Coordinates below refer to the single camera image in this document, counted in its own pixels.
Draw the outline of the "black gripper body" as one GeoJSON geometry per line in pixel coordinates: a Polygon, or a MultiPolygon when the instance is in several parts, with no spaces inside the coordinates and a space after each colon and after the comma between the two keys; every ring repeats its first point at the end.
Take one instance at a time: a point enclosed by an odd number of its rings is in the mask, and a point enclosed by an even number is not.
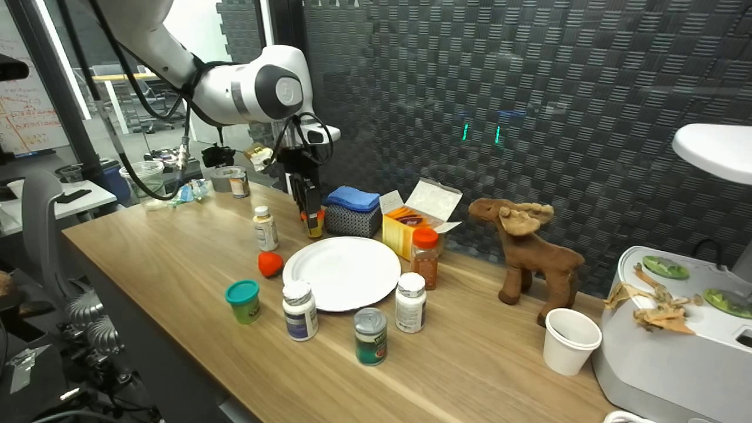
{"type": "Polygon", "coordinates": [[[287,192],[291,195],[290,175],[296,175],[299,184],[300,184],[300,195],[304,195],[304,205],[306,205],[309,184],[320,186],[320,159],[318,159],[318,153],[313,148],[282,150],[277,162],[285,168],[287,192]]]}

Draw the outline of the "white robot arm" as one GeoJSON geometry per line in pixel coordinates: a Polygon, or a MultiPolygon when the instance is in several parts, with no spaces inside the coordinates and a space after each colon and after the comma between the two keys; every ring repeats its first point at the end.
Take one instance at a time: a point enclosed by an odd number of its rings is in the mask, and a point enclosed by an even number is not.
{"type": "Polygon", "coordinates": [[[272,158],[287,173],[299,213],[320,208],[318,150],[341,139],[313,107],[306,54],[269,45],[253,61],[202,61],[164,25],[173,0],[86,0],[105,38],[146,64],[215,126],[282,122],[272,158]]]}

